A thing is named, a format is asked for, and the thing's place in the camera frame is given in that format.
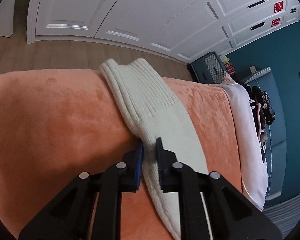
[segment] teal wall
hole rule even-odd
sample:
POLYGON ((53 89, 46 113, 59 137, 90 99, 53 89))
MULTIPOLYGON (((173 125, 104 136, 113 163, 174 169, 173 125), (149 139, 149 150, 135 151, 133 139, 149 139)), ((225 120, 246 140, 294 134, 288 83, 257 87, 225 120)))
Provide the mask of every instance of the teal wall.
POLYGON ((276 204, 300 192, 300 22, 284 27, 227 55, 239 75, 270 67, 274 75, 287 129, 287 165, 282 195, 276 204))

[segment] wooden floor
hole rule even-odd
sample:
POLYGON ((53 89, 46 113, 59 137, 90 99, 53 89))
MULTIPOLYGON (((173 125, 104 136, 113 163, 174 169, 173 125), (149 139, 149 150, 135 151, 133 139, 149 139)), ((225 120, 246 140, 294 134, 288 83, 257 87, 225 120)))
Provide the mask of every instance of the wooden floor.
POLYGON ((143 57, 161 76, 192 80, 186 65, 134 49, 83 41, 36 41, 26 44, 28 0, 16 0, 14 34, 0 37, 0 74, 31 69, 94 69, 113 58, 129 64, 143 57))

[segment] headboard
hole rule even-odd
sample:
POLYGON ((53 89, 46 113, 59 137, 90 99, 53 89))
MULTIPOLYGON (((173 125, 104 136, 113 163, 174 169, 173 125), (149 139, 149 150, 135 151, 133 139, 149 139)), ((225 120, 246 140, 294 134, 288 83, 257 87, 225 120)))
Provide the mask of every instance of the headboard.
POLYGON ((271 126, 266 126, 268 142, 266 145, 266 162, 268 169, 268 191, 266 201, 281 195, 286 170, 287 134, 280 95, 271 72, 252 81, 250 86, 257 86, 261 91, 267 91, 271 105, 275 111, 275 120, 271 126))

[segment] orange blanket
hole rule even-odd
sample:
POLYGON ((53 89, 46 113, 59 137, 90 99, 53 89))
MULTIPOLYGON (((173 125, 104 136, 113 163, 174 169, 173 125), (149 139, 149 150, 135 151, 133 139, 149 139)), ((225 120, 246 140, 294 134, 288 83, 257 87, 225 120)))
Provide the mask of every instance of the orange blanket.
MULTIPOLYGON (((209 171, 241 191, 234 123, 221 88, 164 78, 186 107, 209 171)), ((81 171, 121 160, 137 139, 98 71, 37 70, 0 75, 0 219, 21 229, 81 171)), ((142 182, 122 196, 122 239, 172 239, 142 182)))

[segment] electrical socket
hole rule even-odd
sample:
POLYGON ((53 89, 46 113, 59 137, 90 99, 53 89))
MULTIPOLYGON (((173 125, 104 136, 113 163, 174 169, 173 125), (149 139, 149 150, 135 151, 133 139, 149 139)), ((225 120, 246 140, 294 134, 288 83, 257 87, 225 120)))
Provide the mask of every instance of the electrical socket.
POLYGON ((257 72, 257 69, 255 66, 252 66, 252 67, 250 67, 250 71, 253 74, 253 73, 257 72))

